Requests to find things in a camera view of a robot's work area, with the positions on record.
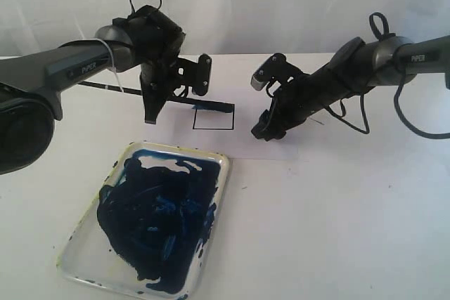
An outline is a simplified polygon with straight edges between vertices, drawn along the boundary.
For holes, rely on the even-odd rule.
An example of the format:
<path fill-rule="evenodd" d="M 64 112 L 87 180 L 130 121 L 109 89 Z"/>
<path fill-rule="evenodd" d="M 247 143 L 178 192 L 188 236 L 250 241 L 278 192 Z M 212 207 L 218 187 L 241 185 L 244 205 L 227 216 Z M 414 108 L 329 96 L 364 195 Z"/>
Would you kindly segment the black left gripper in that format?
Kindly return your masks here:
<path fill-rule="evenodd" d="M 141 65 L 144 122 L 156 124 L 159 113 L 174 90 L 170 67 L 175 63 L 186 34 L 172 19 L 153 6 L 133 10 L 127 17 L 126 33 L 131 41 L 129 69 Z"/>

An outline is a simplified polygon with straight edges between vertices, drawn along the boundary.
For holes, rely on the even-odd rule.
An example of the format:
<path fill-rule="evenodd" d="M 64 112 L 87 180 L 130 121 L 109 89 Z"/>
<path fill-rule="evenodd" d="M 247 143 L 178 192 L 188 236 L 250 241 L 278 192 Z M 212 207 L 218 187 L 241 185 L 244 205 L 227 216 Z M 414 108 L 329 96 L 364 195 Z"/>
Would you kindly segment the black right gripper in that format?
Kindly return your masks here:
<path fill-rule="evenodd" d="M 269 110 L 263 111 L 251 133 L 258 140 L 280 140 L 287 130 L 336 102 L 337 96 L 338 83 L 328 70 L 297 77 L 277 89 Z"/>

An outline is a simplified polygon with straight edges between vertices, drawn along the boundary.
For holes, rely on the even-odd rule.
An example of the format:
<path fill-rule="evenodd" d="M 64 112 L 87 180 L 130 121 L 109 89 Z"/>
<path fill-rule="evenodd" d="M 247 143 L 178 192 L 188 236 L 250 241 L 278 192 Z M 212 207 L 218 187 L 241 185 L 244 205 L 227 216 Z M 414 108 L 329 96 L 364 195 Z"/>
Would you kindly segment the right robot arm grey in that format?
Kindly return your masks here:
<path fill-rule="evenodd" d="M 448 133 L 429 133 L 415 127 L 401 111 L 399 97 L 404 85 L 418 74 L 449 76 L 449 38 L 413 43 L 390 35 L 373 43 L 356 37 L 342 46 L 322 67 L 311 74 L 290 64 L 285 55 L 275 53 L 252 75 L 251 86 L 271 97 L 251 133 L 257 139 L 279 140 L 286 132 L 320 110 L 343 122 L 346 111 L 337 114 L 333 103 L 364 96 L 377 86 L 394 86 L 394 110 L 401 122 L 423 138 L 448 139 Z"/>

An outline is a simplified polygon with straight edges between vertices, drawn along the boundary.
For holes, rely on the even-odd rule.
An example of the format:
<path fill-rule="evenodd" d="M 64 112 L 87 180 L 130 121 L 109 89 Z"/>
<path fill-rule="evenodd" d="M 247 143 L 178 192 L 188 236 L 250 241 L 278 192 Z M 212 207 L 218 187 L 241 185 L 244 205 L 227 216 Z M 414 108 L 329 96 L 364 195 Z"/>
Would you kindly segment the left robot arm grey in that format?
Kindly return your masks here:
<path fill-rule="evenodd" d="M 124 72 L 178 56 L 185 34 L 146 5 L 98 29 L 93 39 L 1 61 L 1 173 L 23 169 L 46 151 L 63 118 L 60 95 L 98 72 Z"/>

